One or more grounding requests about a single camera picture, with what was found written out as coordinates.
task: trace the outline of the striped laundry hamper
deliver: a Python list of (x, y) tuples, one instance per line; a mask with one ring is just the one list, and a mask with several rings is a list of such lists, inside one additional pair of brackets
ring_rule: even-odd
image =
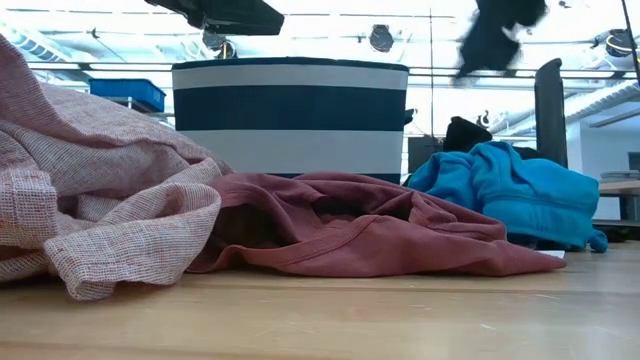
[(409, 69), (314, 58), (176, 64), (176, 130), (236, 172), (400, 182)]

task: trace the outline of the ceiling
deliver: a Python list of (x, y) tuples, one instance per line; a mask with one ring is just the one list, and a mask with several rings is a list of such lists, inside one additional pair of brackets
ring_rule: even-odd
[[(266, 0), (286, 16), (281, 34), (274, 37), (229, 36), (240, 57), (308, 56), (403, 63), (413, 68), (454, 68), (457, 48), (468, 30), (475, 0)], [(640, 24), (640, 0), (627, 0), (632, 23)], [(552, 58), (563, 69), (602, 68), (602, 48), (590, 49), (593, 38), (611, 28), (624, 27), (620, 3), (614, 0), (573, 0), (571, 8), (548, 1), (549, 15), (531, 32), (521, 31), (524, 44), (517, 68), (535, 70)], [(375, 24), (389, 25), (395, 44), (389, 53), (374, 51), (368, 41)], [(21, 41), (31, 39), (65, 62), (175, 63), (210, 59), (215, 53), (178, 14), (143, 0), (3, 0), (0, 33)], [(24, 51), (29, 61), (41, 61)], [(631, 62), (615, 64), (630, 68)], [(423, 75), (428, 69), (422, 69)], [(86, 86), (77, 72), (39, 72), (46, 81), (65, 86)], [(169, 95), (166, 71), (84, 71), (91, 77), (146, 77)], [(508, 116), (533, 107), (533, 80), (483, 79), (468, 90), (444, 89), (441, 79), (434, 92), (435, 132), (446, 127), (450, 115), (476, 116), (485, 109)], [(412, 77), (407, 106), (420, 109), (421, 129), (430, 127), (429, 79)], [(565, 84), (569, 90), (594, 91), (603, 81), (581, 80)], [(171, 109), (172, 98), (167, 98)]]

